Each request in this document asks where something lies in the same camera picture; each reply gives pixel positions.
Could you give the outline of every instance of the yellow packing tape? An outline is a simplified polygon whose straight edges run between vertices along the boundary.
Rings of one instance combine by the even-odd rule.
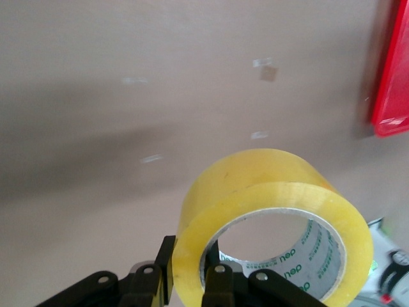
[[[173,252],[174,285],[186,307],[201,305],[205,254],[217,237],[244,217],[266,213],[310,221],[282,255],[258,264],[226,260],[237,261],[245,274],[273,269],[329,307],[345,307],[354,299],[373,259],[363,217],[300,157],[256,149],[216,162],[186,195]]]

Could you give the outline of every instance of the screw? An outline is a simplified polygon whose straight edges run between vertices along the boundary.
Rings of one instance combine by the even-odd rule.
[[[108,276],[102,276],[100,279],[98,279],[98,283],[106,283],[107,281],[109,281]]]
[[[265,281],[268,279],[268,276],[266,275],[266,273],[257,273],[256,274],[256,278],[260,281]]]
[[[145,270],[143,270],[143,273],[145,273],[145,274],[150,274],[150,273],[152,273],[153,272],[153,268],[152,267],[147,267],[147,268],[145,268]]]
[[[223,265],[218,265],[218,266],[215,267],[215,272],[216,273],[224,273],[225,270],[226,269],[224,268]]]

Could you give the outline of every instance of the cardboard tape core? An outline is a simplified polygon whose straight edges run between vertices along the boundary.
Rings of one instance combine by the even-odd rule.
[[[202,286],[205,285],[205,256],[214,242],[228,228],[244,219],[277,213],[295,214],[309,219],[305,232],[291,248],[281,255],[260,262],[237,259],[220,251],[220,260],[227,264],[236,262],[241,265],[246,277],[259,269],[271,269],[317,299],[324,300],[330,296],[338,287],[345,272],[346,251],[342,238],[330,224],[319,216],[304,210],[288,208],[251,212],[220,229],[211,239],[201,257]]]

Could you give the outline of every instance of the transparent tape roll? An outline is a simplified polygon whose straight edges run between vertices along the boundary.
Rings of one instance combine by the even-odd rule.
[[[186,195],[173,252],[174,285],[186,307],[201,305],[205,256],[217,238],[243,219],[274,213],[308,218],[292,248],[264,262],[220,257],[239,263],[247,276],[274,270],[329,307],[355,298],[373,260],[364,218],[300,157],[255,149],[219,160]]]

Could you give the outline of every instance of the red plastic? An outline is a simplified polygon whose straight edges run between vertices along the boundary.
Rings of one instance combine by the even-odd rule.
[[[380,300],[381,300],[381,303],[382,303],[382,304],[388,305],[388,304],[391,303],[394,299],[391,298],[389,294],[383,294],[383,295],[381,296],[381,299],[380,299]]]
[[[409,0],[399,4],[372,124],[380,137],[409,130]]]

